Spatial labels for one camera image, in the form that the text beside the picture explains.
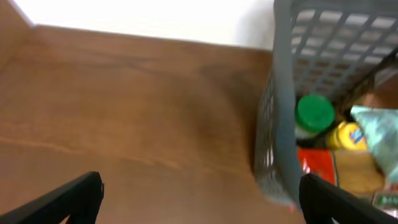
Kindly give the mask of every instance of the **brown wooden surface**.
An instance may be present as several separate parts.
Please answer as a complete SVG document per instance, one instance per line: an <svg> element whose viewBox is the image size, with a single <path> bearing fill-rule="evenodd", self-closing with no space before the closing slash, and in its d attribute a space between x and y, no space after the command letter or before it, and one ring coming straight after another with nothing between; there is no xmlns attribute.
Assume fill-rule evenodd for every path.
<svg viewBox="0 0 398 224"><path fill-rule="evenodd" d="M30 25L9 0L0 0L0 70L30 30Z"/></svg>
<svg viewBox="0 0 398 224"><path fill-rule="evenodd" d="M303 223L251 174L270 62L256 50L36 28L0 74L0 212L98 170L98 223Z"/></svg>
<svg viewBox="0 0 398 224"><path fill-rule="evenodd" d="M355 195L372 195L384 188L384 177L369 152L337 150L333 153L342 189Z"/></svg>

